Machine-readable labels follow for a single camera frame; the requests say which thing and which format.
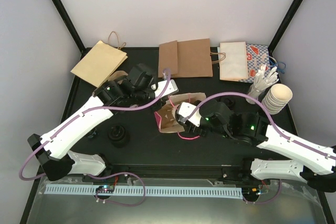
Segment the cake print paper bag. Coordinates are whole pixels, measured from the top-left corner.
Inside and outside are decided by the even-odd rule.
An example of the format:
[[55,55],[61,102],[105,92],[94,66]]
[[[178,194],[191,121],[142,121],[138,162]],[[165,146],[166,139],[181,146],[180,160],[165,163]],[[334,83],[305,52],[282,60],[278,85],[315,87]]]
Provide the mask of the cake print paper bag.
[[168,97],[161,109],[154,112],[156,124],[158,126],[158,131],[164,134],[176,133],[181,139],[184,140],[195,140],[199,136],[191,134],[191,136],[186,136],[186,130],[177,121],[177,111],[183,102],[188,102],[194,104],[196,101],[203,101],[206,99],[206,94],[197,93],[185,93],[177,94]]

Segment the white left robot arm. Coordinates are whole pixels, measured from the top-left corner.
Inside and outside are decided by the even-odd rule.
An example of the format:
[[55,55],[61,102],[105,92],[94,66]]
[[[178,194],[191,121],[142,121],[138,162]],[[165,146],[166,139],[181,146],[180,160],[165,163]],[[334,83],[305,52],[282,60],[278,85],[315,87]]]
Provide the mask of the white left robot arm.
[[99,154],[73,152],[71,148],[97,125],[110,119],[119,111],[146,109],[176,89],[169,68],[163,70],[163,81],[157,79],[144,64],[133,67],[128,74],[109,78],[94,90],[88,101],[58,127],[41,136],[28,138],[33,153],[50,181],[69,174],[96,176],[108,181],[113,174],[111,166]]

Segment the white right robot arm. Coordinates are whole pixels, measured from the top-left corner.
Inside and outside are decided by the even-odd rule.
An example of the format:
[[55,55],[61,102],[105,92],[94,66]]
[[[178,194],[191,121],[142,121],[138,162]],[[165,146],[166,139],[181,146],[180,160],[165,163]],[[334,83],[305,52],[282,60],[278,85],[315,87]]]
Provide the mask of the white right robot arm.
[[214,100],[200,107],[189,121],[202,129],[224,133],[232,140],[286,157],[280,161],[247,159],[249,165],[238,171],[239,179],[245,184],[255,179],[288,179],[323,192],[335,192],[335,147],[310,143],[275,128],[257,113],[236,114],[226,104]]

